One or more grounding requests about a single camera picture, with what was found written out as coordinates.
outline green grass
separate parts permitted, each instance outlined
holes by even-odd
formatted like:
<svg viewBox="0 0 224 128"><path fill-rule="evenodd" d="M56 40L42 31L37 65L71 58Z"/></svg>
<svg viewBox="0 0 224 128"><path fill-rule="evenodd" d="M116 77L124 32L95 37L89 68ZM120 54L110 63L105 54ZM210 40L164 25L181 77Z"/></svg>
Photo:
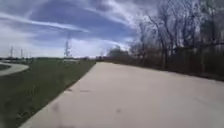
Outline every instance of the green grass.
<svg viewBox="0 0 224 128"><path fill-rule="evenodd" d="M0 116L7 128L16 128L77 82L95 64L61 60L34 60L29 70L0 77Z"/></svg>
<svg viewBox="0 0 224 128"><path fill-rule="evenodd" d="M7 68L10 68L10 66L7 66L7 65L1 65L1 64L0 64L0 70L4 70L4 69L7 69Z"/></svg>

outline sky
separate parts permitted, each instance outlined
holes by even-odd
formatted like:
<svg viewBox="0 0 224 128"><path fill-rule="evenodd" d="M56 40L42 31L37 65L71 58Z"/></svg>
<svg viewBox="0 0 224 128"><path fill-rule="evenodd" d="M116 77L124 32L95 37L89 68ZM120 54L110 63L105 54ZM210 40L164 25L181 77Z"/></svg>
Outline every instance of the sky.
<svg viewBox="0 0 224 128"><path fill-rule="evenodd" d="M143 8L155 0L0 0L0 57L63 57L70 33L73 57L127 50Z"/></svg>

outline paved trail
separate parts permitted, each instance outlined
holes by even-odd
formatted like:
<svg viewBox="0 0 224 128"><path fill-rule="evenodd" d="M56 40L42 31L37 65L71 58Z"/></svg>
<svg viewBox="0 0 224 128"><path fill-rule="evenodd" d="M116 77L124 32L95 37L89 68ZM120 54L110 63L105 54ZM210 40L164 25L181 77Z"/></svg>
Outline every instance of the paved trail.
<svg viewBox="0 0 224 128"><path fill-rule="evenodd" d="M98 63L22 128L223 128L224 83Z"/></svg>
<svg viewBox="0 0 224 128"><path fill-rule="evenodd" d="M29 66L22 65L22 64L10 64L10 63L2 63L2 62L0 62L0 64L11 66L8 69L1 70L0 71L0 76L6 76L6 75L11 75L11 74L14 74L14 73L22 72L22 71L29 68Z"/></svg>

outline white cloud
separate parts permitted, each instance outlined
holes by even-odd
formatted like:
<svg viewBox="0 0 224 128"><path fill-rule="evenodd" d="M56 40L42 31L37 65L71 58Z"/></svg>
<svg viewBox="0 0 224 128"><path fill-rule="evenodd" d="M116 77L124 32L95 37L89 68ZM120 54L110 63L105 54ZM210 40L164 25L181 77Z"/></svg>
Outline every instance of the white cloud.
<svg viewBox="0 0 224 128"><path fill-rule="evenodd" d="M33 33L24 32L16 28L11 27L5 22L0 22L0 56L8 57L9 50L13 47L14 57L20 57L21 49L24 50L24 56L26 57L37 57L37 56L51 56L51 57L62 57L63 48L38 46L38 40L35 40L36 36Z"/></svg>
<svg viewBox="0 0 224 128"><path fill-rule="evenodd" d="M82 29L82 28L76 27L74 25L59 24L59 23L54 23L54 22L33 21L33 20L25 19L23 17L13 16L13 15L9 15L9 14L6 14L6 13L1 13L1 12L0 12L0 18L7 19L7 20L12 20L12 21L16 21L16 22L21 22L21 23L33 24L33 25L56 27L56 28L75 30L75 31L80 31L80 32L89 32L86 29Z"/></svg>
<svg viewBox="0 0 224 128"><path fill-rule="evenodd" d="M121 42L100 38L72 39L71 53L75 57L95 57L105 55L111 48L119 46L122 50L128 50L129 46Z"/></svg>
<svg viewBox="0 0 224 128"><path fill-rule="evenodd" d="M13 47L14 57L20 57L21 49L25 57L63 57L64 47L45 46L44 41L35 39L36 34L13 28L7 22L0 22L0 56L8 57L10 48ZM71 42L71 53L74 57L105 55L111 48L119 46L123 50L128 50L125 44L130 38L119 41L105 40L101 38L73 38ZM52 40L54 43L64 43L65 39Z"/></svg>

